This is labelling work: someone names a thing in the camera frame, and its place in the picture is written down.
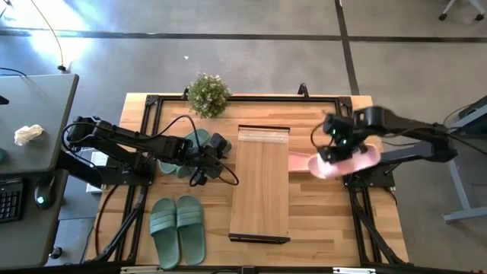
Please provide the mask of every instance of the wooden table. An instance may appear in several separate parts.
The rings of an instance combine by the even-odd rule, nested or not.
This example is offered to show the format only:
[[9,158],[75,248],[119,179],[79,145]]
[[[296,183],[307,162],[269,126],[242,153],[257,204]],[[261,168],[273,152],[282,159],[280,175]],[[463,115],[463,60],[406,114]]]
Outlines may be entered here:
[[[120,120],[123,128],[139,131],[147,94],[127,94]],[[354,109],[372,105],[370,96],[352,96]],[[323,121],[326,112],[335,108],[326,103],[289,102],[232,102],[217,119],[200,119],[189,111],[185,102],[164,102],[159,129],[183,114],[191,114],[197,128],[210,134],[218,132],[230,139],[234,147],[225,163],[235,168],[237,127],[239,124],[288,126],[290,151],[316,153],[310,143],[313,126]],[[154,113],[150,115],[148,132]],[[166,134],[185,136],[191,132],[189,121],[181,119]],[[327,144],[329,137],[316,134],[317,143]],[[381,147],[380,139],[371,137],[367,143]],[[223,178],[231,179],[228,173]],[[205,186],[189,187],[188,178],[177,179],[163,175],[159,170],[149,188],[145,214],[138,246],[136,264],[157,265],[154,242],[149,235],[148,220],[152,206],[162,197],[177,199],[183,194],[197,197],[205,207],[206,259],[204,266],[359,266],[349,193],[342,180],[320,180],[309,174],[289,175],[289,231],[291,241],[283,245],[230,242],[228,230],[231,218],[232,186],[218,180],[209,180]],[[119,187],[107,203],[100,221],[100,248],[110,241],[119,229],[126,201],[127,187]],[[106,199],[103,192],[101,203]],[[375,224],[396,254],[408,261],[397,208],[392,196],[382,189],[370,188]],[[124,257],[131,244],[133,226],[127,233]],[[371,256],[370,238],[365,233],[368,256]],[[87,259],[94,257],[94,237],[87,251]]]

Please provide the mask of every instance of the potted plant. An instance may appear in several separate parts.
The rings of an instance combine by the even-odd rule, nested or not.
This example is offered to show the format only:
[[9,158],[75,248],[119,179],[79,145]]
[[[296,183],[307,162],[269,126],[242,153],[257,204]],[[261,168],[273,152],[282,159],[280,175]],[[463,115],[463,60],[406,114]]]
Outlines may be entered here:
[[215,118],[223,113],[230,96],[230,89],[218,75],[200,73],[188,88],[189,104],[202,118]]

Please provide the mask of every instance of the computer keyboard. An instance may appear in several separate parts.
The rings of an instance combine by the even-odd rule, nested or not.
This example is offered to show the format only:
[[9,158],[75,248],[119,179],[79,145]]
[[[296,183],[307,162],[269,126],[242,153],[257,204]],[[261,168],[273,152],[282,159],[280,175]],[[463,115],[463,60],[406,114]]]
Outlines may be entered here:
[[22,218],[25,179],[0,180],[0,223]]

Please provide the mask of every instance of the pink slide sandal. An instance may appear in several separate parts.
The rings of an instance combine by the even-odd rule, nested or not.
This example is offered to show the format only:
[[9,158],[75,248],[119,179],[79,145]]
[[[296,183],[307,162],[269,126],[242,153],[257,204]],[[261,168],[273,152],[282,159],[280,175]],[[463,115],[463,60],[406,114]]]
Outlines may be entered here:
[[367,152],[359,151],[352,158],[335,164],[323,161],[319,154],[307,155],[289,152],[288,170],[294,172],[311,172],[315,177],[330,179],[351,174],[368,167],[373,167],[380,161],[380,151],[375,145],[367,145]]

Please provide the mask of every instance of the wire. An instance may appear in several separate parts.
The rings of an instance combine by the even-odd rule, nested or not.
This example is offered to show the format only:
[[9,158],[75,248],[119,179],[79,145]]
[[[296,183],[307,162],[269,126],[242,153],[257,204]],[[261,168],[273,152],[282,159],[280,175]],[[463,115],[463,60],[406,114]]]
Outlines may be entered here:
[[400,166],[402,163],[394,164],[390,169],[384,171],[384,175],[389,175],[389,173],[393,172],[398,166]]
[[100,212],[98,213],[98,218],[97,218],[97,223],[94,226],[94,252],[98,255],[100,255],[100,248],[98,245],[98,230],[100,229],[100,220],[101,216],[103,214],[103,211],[105,210],[105,206],[107,205],[108,200],[112,196],[112,194],[115,192],[115,190],[119,187],[119,185],[114,186],[107,194],[107,197],[101,204]]
[[458,111],[460,111],[460,110],[462,110],[462,109],[464,109],[464,108],[470,107],[471,105],[472,105],[472,104],[467,104],[466,106],[463,106],[463,107],[457,108],[456,110],[452,111],[450,114],[448,114],[448,115],[447,115],[447,116],[444,118],[442,125],[444,126],[444,125],[445,125],[445,123],[447,122],[448,118],[450,118],[450,117],[451,117],[452,115],[454,115],[456,112],[458,112]]
[[[200,151],[200,152],[202,152],[202,153],[204,153],[205,155],[210,156],[211,158],[213,158],[214,160],[216,160],[216,161],[217,161],[219,164],[221,164],[221,166],[222,166],[224,169],[228,170],[228,171],[231,173],[231,175],[232,175],[232,176],[235,178],[236,183],[230,183],[230,182],[229,182],[229,181],[227,181],[227,180],[222,180],[222,181],[223,181],[223,182],[225,182],[225,183],[228,183],[228,184],[230,184],[230,185],[232,185],[232,186],[236,186],[236,185],[238,185],[238,184],[240,183],[240,181],[238,180],[237,175],[236,175],[236,174],[235,174],[235,173],[234,173],[234,172],[233,172],[233,171],[232,171],[232,170],[231,170],[229,167],[227,167],[225,164],[223,164],[223,163],[220,161],[220,159],[218,159],[217,157],[215,157],[215,156],[213,156],[213,155],[211,155],[211,154],[208,154],[208,153],[206,153],[205,151],[203,151],[203,149],[202,149],[202,147],[201,147],[201,145],[200,145],[200,143],[199,143],[198,134],[196,133],[196,126],[195,126],[195,123],[194,123],[194,121],[193,121],[193,118],[191,118],[191,116],[189,116],[189,115],[181,115],[181,116],[178,116],[178,117],[177,117],[176,119],[174,119],[174,120],[173,120],[171,123],[169,123],[169,125],[167,125],[165,129],[163,129],[163,130],[162,130],[161,132],[159,132],[158,134],[156,134],[156,135],[152,135],[152,136],[149,136],[149,137],[138,137],[138,140],[141,140],[141,141],[144,141],[144,140],[150,140],[150,139],[155,139],[155,138],[157,138],[158,136],[161,136],[161,135],[162,135],[162,134],[164,134],[164,133],[165,133],[165,132],[166,132],[166,131],[167,131],[167,130],[168,130],[168,129],[169,129],[169,128],[170,128],[170,127],[171,127],[171,126],[172,126],[172,125],[173,125],[173,124],[174,124],[174,123],[177,121],[177,120],[179,120],[179,119],[181,119],[181,118],[187,118],[187,119],[188,119],[188,120],[191,122],[191,127],[193,128],[193,133],[194,133],[194,135],[195,135],[195,140],[196,140],[196,144],[198,145],[198,149],[199,149],[199,151]],[[98,126],[98,125],[94,125],[94,124],[92,124],[92,123],[88,123],[88,122],[74,122],[74,123],[71,123],[71,124],[67,125],[67,126],[66,126],[66,127],[63,129],[63,130],[62,130],[62,136],[64,136],[65,132],[66,132],[66,131],[67,131],[67,130],[70,128],[70,127],[72,127],[72,126],[76,126],[76,125],[93,126],[93,127],[95,127],[95,128],[98,128],[98,129],[102,129],[102,130],[110,131],[109,129],[106,129],[106,128],[101,127],[101,126]],[[79,142],[82,142],[82,141],[83,141],[83,139],[82,139],[82,140],[78,140],[78,141],[76,141],[76,142],[72,142],[72,143],[79,143]],[[62,146],[63,146],[63,147],[64,147],[64,148],[65,148],[67,151],[70,151],[72,154],[74,154],[74,153],[75,153],[75,152],[74,152],[72,149],[70,149],[70,148],[69,148],[69,147],[66,145],[65,140],[64,140],[64,137],[62,138]],[[93,163],[91,163],[90,161],[88,161],[87,159],[84,159],[84,158],[82,158],[82,157],[80,157],[80,156],[77,156],[77,155],[76,155],[76,157],[78,157],[78,158],[82,159],[83,161],[86,161],[86,162],[88,162],[88,163],[90,163],[90,164],[93,164]]]
[[319,129],[325,122],[321,122],[319,124],[317,124],[313,130],[311,130],[311,135],[310,135],[310,140],[311,140],[311,144],[313,145],[313,147],[315,148],[318,148],[318,145],[314,142],[314,138],[313,138],[313,135],[314,133],[317,131],[317,129]]
[[484,154],[484,155],[487,155],[487,151],[483,151],[482,149],[476,147],[475,145],[472,145],[471,143],[467,142],[467,141],[464,141],[462,140],[460,137],[454,135],[454,134],[451,134],[449,133],[448,131],[445,131],[443,129],[440,129],[440,128],[436,128],[436,127],[418,127],[418,128],[414,128],[414,129],[407,129],[407,130],[404,130],[402,132],[399,132],[399,133],[396,133],[396,134],[393,134],[393,135],[385,135],[383,136],[383,138],[394,138],[394,137],[397,137],[398,135],[403,135],[404,133],[407,133],[407,132],[412,132],[412,131],[415,131],[415,130],[418,130],[418,129],[430,129],[430,130],[434,130],[436,132],[439,132],[439,133],[442,133],[442,134],[445,134],[445,135],[448,135],[450,136],[452,139],[455,139],[457,140],[458,142],[461,142],[463,143],[464,145],[467,145],[475,150],[477,150],[478,152]]
[[90,241],[90,235],[91,232],[93,232],[93,226],[90,229],[90,232],[88,233],[88,236],[86,237],[86,244],[84,244],[84,249],[83,249],[83,254],[81,255],[81,259],[79,260],[79,263],[83,263],[84,256],[86,255],[86,249],[88,248],[88,242]]
[[4,8],[3,11],[0,13],[0,19],[2,19],[2,16],[3,16],[3,14],[5,13],[6,10],[7,10],[7,8]]
[[230,272],[230,273],[240,274],[239,269],[220,269],[220,270],[213,271],[210,274],[218,274],[218,273],[222,273],[222,272]]
[[27,75],[21,71],[18,71],[17,69],[13,69],[13,68],[0,68],[0,69],[3,69],[3,70],[8,70],[10,72],[17,72],[17,73],[20,73],[22,74],[23,76],[27,77]]
[[158,134],[156,135],[152,135],[152,136],[149,136],[149,137],[139,137],[141,140],[151,140],[151,139],[155,139],[161,135],[163,135],[177,120],[181,119],[181,118],[187,118],[190,122],[191,122],[191,127],[193,128],[193,132],[195,133],[195,139],[196,139],[196,144],[198,145],[198,149],[201,149],[201,145],[199,144],[199,139],[198,139],[198,135],[196,134],[196,126],[195,126],[195,122],[193,121],[193,118],[191,118],[191,116],[189,115],[181,115],[181,116],[178,116],[176,119],[174,119],[171,123],[169,123],[169,125],[166,126],[165,129],[163,129],[161,132],[159,132]]
[[458,137],[458,136],[456,136],[456,135],[453,135],[453,134],[451,134],[451,133],[449,133],[449,132],[443,132],[443,133],[444,133],[444,134],[446,134],[446,135],[448,135],[448,136],[450,136],[451,138],[453,138],[453,139],[457,140],[458,142],[461,142],[461,143],[463,143],[464,145],[469,146],[469,147],[471,147],[471,148],[473,148],[473,149],[477,150],[478,152],[480,152],[480,153],[482,153],[482,154],[484,154],[484,155],[487,155],[487,151],[484,151],[484,150],[482,150],[482,149],[480,149],[480,148],[476,147],[475,145],[472,145],[471,143],[469,143],[469,142],[467,142],[467,141],[462,140],[460,137]]
[[58,37],[56,35],[56,32],[53,30],[53,28],[51,27],[51,24],[49,24],[49,22],[47,21],[47,19],[44,17],[44,14],[37,7],[36,3],[33,0],[30,0],[30,1],[32,2],[33,6],[36,7],[36,9],[39,12],[40,16],[43,17],[44,21],[49,26],[49,29],[53,32],[54,38],[56,38],[56,42],[58,43],[59,53],[61,55],[61,66],[64,66],[64,56],[62,55],[61,43],[59,43]]
[[385,189],[385,190],[386,190],[388,193],[390,193],[390,195],[393,197],[394,202],[396,203],[396,206],[397,206],[397,198],[396,198],[396,195],[395,195],[395,194],[394,194],[392,191],[390,191],[390,189],[389,189],[388,187],[384,187],[384,189]]
[[[171,127],[171,126],[172,126],[172,125],[173,125],[173,124],[174,124],[174,123],[177,121],[177,120],[179,120],[179,119],[181,119],[181,118],[187,118],[187,119],[189,120],[189,122],[191,123],[191,127],[193,128],[193,133],[194,133],[194,135],[195,135],[195,139],[196,139],[196,145],[198,145],[198,149],[199,149],[199,150],[200,150],[202,153],[204,153],[205,155],[208,155],[209,157],[211,157],[211,158],[213,158],[215,161],[217,161],[219,164],[221,164],[221,166],[222,166],[224,169],[228,170],[228,171],[231,173],[231,175],[234,177],[234,179],[235,179],[236,183],[231,183],[230,181],[227,181],[227,180],[225,180],[225,179],[221,178],[220,176],[218,176],[218,178],[219,178],[220,180],[222,180],[223,182],[228,183],[229,185],[232,185],[232,186],[237,186],[237,185],[240,183],[240,181],[238,180],[238,177],[237,177],[237,175],[235,174],[235,172],[233,172],[233,171],[232,171],[232,170],[231,170],[229,167],[227,167],[225,164],[223,164],[223,163],[220,161],[220,159],[218,159],[217,157],[215,157],[215,156],[213,156],[213,155],[211,155],[211,154],[209,154],[209,153],[207,153],[207,152],[205,152],[205,151],[203,151],[203,150],[202,150],[202,147],[201,147],[201,145],[199,144],[199,139],[198,139],[198,134],[197,134],[197,132],[196,132],[196,126],[195,126],[195,122],[194,122],[193,118],[191,118],[191,116],[189,116],[189,115],[181,115],[181,116],[178,116],[178,117],[177,117],[176,119],[174,119],[174,120],[173,120],[171,123],[169,123],[169,125],[167,125],[165,129],[163,129],[163,130],[162,130],[161,132],[159,132],[158,134],[153,135],[153,136],[150,136],[150,137],[144,137],[144,138],[140,138],[140,139],[141,139],[141,140],[150,140],[150,139],[154,139],[154,138],[157,138],[158,136],[163,135],[163,134],[164,134],[164,133],[165,133],[165,132],[166,132],[166,131],[167,131],[167,130],[168,130],[168,129],[169,129],[169,128],[170,128],[170,127]],[[189,185],[191,185],[191,182],[193,181],[193,179],[195,178],[195,176],[196,176],[196,172],[193,174],[193,176],[191,176],[191,179],[189,179]]]
[[387,141],[382,141],[384,144],[388,144],[388,145],[392,145],[392,146],[407,146],[407,145],[416,145],[417,143],[419,142],[410,142],[410,143],[406,143],[406,144],[393,144],[391,142],[387,142]]

